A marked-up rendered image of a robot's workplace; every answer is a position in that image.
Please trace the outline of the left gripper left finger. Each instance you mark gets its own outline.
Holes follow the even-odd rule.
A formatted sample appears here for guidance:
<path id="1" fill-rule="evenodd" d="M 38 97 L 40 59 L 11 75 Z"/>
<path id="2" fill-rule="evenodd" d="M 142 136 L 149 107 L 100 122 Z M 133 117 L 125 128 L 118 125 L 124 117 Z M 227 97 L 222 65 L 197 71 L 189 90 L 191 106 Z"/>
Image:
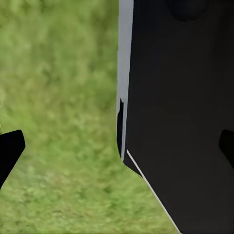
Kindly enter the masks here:
<path id="1" fill-rule="evenodd" d="M 0 135 L 0 188 L 25 149 L 21 130 Z"/>

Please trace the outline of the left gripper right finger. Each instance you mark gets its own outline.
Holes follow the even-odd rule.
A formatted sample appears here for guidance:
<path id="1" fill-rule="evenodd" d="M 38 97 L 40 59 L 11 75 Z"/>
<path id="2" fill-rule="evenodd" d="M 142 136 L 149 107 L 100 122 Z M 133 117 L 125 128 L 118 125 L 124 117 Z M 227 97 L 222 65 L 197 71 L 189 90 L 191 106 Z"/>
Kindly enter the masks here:
<path id="1" fill-rule="evenodd" d="M 234 132 L 226 129 L 223 130 L 218 147 L 234 169 Z"/>

